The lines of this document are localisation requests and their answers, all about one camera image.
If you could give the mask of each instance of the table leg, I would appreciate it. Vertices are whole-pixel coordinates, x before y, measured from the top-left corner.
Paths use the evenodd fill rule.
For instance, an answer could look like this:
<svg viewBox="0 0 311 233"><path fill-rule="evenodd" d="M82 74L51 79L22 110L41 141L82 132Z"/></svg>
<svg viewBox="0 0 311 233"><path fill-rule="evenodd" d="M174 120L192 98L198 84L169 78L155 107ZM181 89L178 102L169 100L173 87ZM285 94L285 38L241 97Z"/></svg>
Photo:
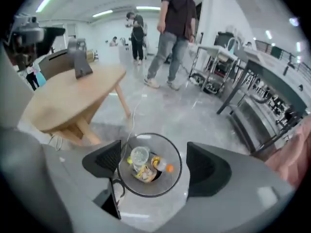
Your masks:
<svg viewBox="0 0 311 233"><path fill-rule="evenodd" d="M62 138L68 139L69 141L71 141L71 142L73 142L79 146L83 145L82 140L68 129L62 130L62 131L57 131L55 133L55 135L59 135Z"/></svg>
<svg viewBox="0 0 311 233"><path fill-rule="evenodd" d="M76 122L76 125L92 144L97 145L102 142L100 138L91 130L89 124L84 118L79 119Z"/></svg>
<svg viewBox="0 0 311 233"><path fill-rule="evenodd" d="M207 77L206 77L206 79L204 80L204 83L203 83L203 85L202 85L201 91L204 90L206 84L208 83L208 79L209 79L210 75L213 74L214 71L215 71L215 68L216 68L217 62L218 62L218 57L217 57L217 56L218 56L218 54L216 55L216 57L215 57L215 59L214 59L214 63L213 63L213 65L212 65L210 71L207 73Z"/></svg>
<svg viewBox="0 0 311 233"><path fill-rule="evenodd" d="M222 106L219 108L219 110L216 112L218 115L225 109L225 107L227 107L230 103L230 101L233 99L234 95L237 93L237 91L240 89L246 75L248 73L248 67L246 66L240 79L238 80L237 84L235 85L235 87L233 88L232 92L229 94L229 96L227 97L227 99L224 101L224 103L222 104Z"/></svg>
<svg viewBox="0 0 311 233"><path fill-rule="evenodd" d="M95 113L98 111L99 107L101 106L101 104L103 103L104 98L101 98L100 100L98 100L96 103L94 103L84 114L83 117L85 118L85 120L87 121L87 123L89 124L93 118L93 116L95 115Z"/></svg>
<svg viewBox="0 0 311 233"><path fill-rule="evenodd" d="M199 52L200 52L200 47L198 47L198 50L196 51L196 55L195 55L195 58L194 58L194 60L192 62L192 66L191 66L191 70L190 70L188 78L191 77L192 72L193 72L193 70L194 70L194 68L196 66L196 62L198 61L198 57L199 57Z"/></svg>
<svg viewBox="0 0 311 233"><path fill-rule="evenodd" d="M130 112L129 108L127 107L127 104L126 104L126 102L125 102L125 99L124 99L124 96L123 96L123 93L122 93L122 91L121 91L121 87L119 86L119 84L116 86L115 89L116 89L116 92L117 92L118 97L119 97L119 99L120 99L120 102L121 102L121 104L122 104L122 106L123 106L123 108L124 108L124 110L125 110L126 116L127 116L127 117L130 117L131 112Z"/></svg>

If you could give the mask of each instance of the white sneaker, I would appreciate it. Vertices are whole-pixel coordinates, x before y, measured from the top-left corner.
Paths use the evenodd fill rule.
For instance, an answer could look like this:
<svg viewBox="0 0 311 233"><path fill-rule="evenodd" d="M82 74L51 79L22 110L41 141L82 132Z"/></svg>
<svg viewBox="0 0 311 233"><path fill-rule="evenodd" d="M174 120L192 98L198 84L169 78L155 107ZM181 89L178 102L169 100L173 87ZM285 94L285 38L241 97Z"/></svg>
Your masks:
<svg viewBox="0 0 311 233"><path fill-rule="evenodd" d="M144 79L144 82L146 85L155 89L160 87L160 85L154 79Z"/></svg>
<svg viewBox="0 0 311 233"><path fill-rule="evenodd" d="M167 80L167 85L168 85L171 89L173 89L173 90L175 90L175 91L178 91L179 88L180 88L180 85L177 85L174 81L168 81L168 80Z"/></svg>

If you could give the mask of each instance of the gray jeans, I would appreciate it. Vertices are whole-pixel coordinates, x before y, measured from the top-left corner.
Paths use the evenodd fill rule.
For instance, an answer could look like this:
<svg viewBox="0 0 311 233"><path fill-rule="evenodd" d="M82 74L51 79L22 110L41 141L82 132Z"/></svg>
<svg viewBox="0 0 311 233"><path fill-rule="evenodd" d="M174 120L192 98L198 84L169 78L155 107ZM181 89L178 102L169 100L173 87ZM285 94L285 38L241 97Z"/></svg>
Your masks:
<svg viewBox="0 0 311 233"><path fill-rule="evenodd" d="M151 62L148 70L147 79L153 79L156 76L156 72L172 52L168 81L173 81L176 77L176 73L184 57L187 46L187 39L183 37L177 37L176 35L169 32L162 33L159 38L157 54Z"/></svg>

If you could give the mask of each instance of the wooden table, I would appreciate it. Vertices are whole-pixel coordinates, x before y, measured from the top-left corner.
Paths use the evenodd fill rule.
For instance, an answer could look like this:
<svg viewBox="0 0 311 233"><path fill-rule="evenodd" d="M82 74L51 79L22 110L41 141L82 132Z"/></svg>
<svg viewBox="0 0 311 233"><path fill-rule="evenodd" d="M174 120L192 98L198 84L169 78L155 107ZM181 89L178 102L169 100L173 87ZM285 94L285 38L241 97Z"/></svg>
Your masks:
<svg viewBox="0 0 311 233"><path fill-rule="evenodd" d="M92 144L101 143L89 123L110 92L116 90L127 117L131 115L119 86L126 71L122 65L94 62L90 66L93 73L78 80L74 69L50 78L35 91L23 117L41 132L57 134L78 145L82 145L83 135Z"/></svg>

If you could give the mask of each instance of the person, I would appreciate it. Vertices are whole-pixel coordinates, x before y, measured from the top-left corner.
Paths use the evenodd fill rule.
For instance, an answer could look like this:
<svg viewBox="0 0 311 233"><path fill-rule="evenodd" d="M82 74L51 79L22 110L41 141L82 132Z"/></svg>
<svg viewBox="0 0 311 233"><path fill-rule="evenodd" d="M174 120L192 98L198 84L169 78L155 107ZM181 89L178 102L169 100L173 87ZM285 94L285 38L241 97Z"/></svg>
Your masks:
<svg viewBox="0 0 311 233"><path fill-rule="evenodd" d="M133 20L133 25L130 25L133 27L133 31L131 33L133 58L134 58L134 63L136 63L137 56L139 57L138 65L140 66L142 64L142 59L144 57L143 50L142 50L143 39L145 36L144 29L143 29L144 20L141 15L138 15L138 14L135 15L133 12L127 13L126 18L127 20L130 20L130 19Z"/></svg>
<svg viewBox="0 0 311 233"><path fill-rule="evenodd" d="M118 45L117 42L116 42L117 39L118 39L118 38L117 38L116 36L113 37L113 38L112 38L112 41L109 43L109 46L110 46L110 47L116 47L116 46Z"/></svg>
<svg viewBox="0 0 311 233"><path fill-rule="evenodd" d="M196 8L193 0L162 0L160 19L157 26L160 31L158 51L148 70L145 84L152 88L160 86L154 80L156 73L167 56L172 53L167 84L178 90L174 80L188 43L194 42Z"/></svg>
<svg viewBox="0 0 311 233"><path fill-rule="evenodd" d="M37 70L38 68L39 67L37 67L37 65L34 65L33 62L30 63L29 66L26 68L26 72L27 72L26 80L31 85L34 91L36 90L35 84L37 85L37 87L39 87L38 80L35 76L35 70Z"/></svg>

